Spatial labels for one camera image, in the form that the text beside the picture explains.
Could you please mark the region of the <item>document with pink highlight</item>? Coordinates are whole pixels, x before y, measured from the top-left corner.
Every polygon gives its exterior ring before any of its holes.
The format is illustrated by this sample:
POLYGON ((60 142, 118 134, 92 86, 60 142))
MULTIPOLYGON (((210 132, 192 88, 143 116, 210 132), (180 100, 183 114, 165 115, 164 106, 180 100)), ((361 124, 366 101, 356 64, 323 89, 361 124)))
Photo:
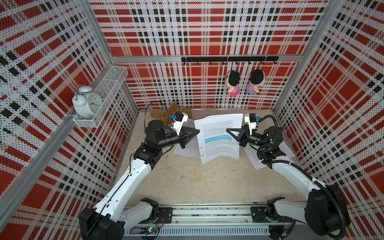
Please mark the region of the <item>document with pink highlight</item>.
POLYGON ((180 147, 180 145, 175 146, 174 150, 175 155, 180 155, 180 156, 185 156, 185 157, 190 157, 190 158, 195 158, 195 159, 200 159, 200 150, 199 150, 199 144, 198 144, 198 139, 197 136, 195 136, 192 140, 190 140, 184 149, 180 147))

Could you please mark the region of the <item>document with blue highlight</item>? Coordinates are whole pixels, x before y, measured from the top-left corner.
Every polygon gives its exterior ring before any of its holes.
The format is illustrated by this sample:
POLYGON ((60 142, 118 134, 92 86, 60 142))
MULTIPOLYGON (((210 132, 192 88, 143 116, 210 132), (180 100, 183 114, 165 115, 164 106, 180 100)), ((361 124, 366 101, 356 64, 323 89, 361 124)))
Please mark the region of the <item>document with blue highlight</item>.
POLYGON ((194 121, 195 129, 200 131, 197 139, 203 165, 219 157, 239 158, 239 143, 227 129, 241 128, 243 118, 243 114, 226 114, 194 121))

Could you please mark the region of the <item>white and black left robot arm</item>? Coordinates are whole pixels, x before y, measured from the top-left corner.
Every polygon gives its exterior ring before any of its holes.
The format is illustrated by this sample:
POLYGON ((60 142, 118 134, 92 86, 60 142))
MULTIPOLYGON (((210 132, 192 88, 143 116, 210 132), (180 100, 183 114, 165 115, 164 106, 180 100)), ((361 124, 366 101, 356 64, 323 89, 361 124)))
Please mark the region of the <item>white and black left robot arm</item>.
POLYGON ((126 203, 143 179, 163 156, 165 147, 184 148, 200 131, 185 127, 188 116, 173 120, 170 132, 161 120, 152 120, 145 128, 146 138, 134 152, 130 167, 107 195, 92 209, 80 213, 83 240, 121 240, 132 227, 142 221, 154 221, 159 214, 158 202, 143 198, 136 206, 124 210, 126 203))

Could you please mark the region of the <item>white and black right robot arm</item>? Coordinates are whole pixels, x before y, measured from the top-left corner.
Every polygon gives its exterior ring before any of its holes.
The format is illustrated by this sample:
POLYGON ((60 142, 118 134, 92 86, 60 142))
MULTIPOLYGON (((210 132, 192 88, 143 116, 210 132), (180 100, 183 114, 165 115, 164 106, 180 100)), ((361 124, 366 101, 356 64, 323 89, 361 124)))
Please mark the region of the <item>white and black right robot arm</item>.
POLYGON ((319 236, 327 235, 333 240, 346 236, 351 219, 343 191, 336 184, 329 185, 311 176, 286 156, 280 149, 284 129, 274 116, 258 118, 247 114, 243 127, 226 131, 241 147, 256 150, 260 163, 285 177, 307 200, 300 203, 284 197, 270 199, 262 220, 277 223, 280 218, 289 218, 293 227, 297 222, 304 223, 319 236))

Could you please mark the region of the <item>brown teddy bear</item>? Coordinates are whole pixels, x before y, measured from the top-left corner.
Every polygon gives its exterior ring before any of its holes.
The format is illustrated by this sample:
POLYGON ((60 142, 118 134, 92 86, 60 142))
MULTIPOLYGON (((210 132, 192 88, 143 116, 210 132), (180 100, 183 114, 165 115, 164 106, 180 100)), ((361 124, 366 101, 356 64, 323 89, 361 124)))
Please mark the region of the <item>brown teddy bear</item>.
POLYGON ((187 107, 180 107, 176 102, 173 102, 171 107, 167 110, 156 110, 151 112, 151 117, 153 119, 161 120, 164 125, 168 125, 171 120, 171 115, 174 115, 176 112, 186 113, 189 116, 189 119, 193 118, 192 110, 187 107))

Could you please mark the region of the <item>doll with pink striped shirt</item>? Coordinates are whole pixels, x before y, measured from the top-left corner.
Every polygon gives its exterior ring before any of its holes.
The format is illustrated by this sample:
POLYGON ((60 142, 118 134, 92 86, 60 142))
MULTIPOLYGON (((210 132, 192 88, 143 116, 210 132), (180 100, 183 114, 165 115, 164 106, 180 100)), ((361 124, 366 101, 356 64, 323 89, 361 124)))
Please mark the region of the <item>doll with pink striped shirt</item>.
POLYGON ((228 88, 228 93, 231 97, 236 97, 240 92, 239 87, 240 73, 236 71, 229 71, 225 78, 225 85, 228 88))

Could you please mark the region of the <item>doll with blue trousers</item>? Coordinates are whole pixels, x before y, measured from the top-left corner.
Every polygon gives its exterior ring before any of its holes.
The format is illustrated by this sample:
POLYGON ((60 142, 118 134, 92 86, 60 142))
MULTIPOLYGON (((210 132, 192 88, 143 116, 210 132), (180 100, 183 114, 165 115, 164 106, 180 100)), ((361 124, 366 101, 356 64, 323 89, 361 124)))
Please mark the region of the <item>doll with blue trousers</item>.
POLYGON ((254 70, 251 73, 250 80, 247 84, 247 93, 255 95, 260 92, 259 88, 262 87, 266 82, 266 75, 263 70, 254 70))

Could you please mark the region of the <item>green circuit board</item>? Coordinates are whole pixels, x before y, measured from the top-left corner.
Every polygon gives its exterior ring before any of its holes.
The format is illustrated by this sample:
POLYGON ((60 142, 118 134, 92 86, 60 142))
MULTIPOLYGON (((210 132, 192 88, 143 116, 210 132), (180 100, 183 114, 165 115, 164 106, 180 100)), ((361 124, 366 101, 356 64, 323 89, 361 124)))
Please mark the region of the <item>green circuit board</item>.
POLYGON ((157 225, 144 226, 140 228, 140 235, 156 235, 158 231, 159 227, 157 225))

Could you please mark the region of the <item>white alarm clock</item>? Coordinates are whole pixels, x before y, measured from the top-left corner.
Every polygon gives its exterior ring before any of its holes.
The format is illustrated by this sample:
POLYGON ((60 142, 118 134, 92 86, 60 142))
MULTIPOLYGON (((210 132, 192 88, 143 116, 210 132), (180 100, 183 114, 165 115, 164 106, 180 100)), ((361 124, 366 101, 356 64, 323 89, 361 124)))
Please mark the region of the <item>white alarm clock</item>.
POLYGON ((95 116, 102 107, 101 97, 91 86, 80 86, 72 98, 76 113, 83 118, 95 116))

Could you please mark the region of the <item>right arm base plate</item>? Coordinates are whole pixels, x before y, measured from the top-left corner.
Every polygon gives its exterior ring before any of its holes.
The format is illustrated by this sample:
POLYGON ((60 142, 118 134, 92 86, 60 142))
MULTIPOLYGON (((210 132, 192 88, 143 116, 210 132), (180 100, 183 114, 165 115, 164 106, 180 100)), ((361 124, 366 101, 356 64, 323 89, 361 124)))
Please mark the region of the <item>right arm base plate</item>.
POLYGON ((293 223, 293 219, 288 217, 268 217, 266 206, 251 207, 251 217, 254 223, 293 223))

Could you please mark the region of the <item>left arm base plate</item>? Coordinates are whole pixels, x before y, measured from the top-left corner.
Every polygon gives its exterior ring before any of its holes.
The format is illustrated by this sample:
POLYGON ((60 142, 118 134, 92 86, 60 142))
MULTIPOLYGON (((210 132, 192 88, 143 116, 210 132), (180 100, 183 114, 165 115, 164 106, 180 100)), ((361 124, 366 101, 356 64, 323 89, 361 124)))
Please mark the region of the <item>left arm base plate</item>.
POLYGON ((154 222, 158 225, 170 224, 173 218, 173 208, 172 207, 159 207, 155 209, 155 220, 154 222))

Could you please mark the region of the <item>black hook rail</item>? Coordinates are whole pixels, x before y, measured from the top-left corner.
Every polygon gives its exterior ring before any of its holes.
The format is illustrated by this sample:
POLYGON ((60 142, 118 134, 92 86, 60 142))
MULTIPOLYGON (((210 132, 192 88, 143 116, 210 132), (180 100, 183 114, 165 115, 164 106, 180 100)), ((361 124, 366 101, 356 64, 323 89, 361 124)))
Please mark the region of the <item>black hook rail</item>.
POLYGON ((277 62, 279 56, 254 57, 182 57, 182 63, 227 63, 227 62, 277 62))

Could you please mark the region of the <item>aluminium front rail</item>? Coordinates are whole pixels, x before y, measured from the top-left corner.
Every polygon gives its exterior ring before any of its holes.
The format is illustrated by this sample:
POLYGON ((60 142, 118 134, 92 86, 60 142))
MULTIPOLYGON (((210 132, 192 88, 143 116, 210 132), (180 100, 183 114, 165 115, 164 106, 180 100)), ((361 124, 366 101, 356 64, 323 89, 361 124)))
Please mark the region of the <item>aluminium front rail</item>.
POLYGON ((154 221, 142 221, 123 237, 152 240, 175 236, 269 236, 274 240, 282 240, 292 232, 292 223, 254 223, 252 220, 251 207, 266 204, 159 205, 174 209, 170 224, 158 225, 154 221), (159 227, 156 235, 140 235, 141 227, 152 225, 159 227))

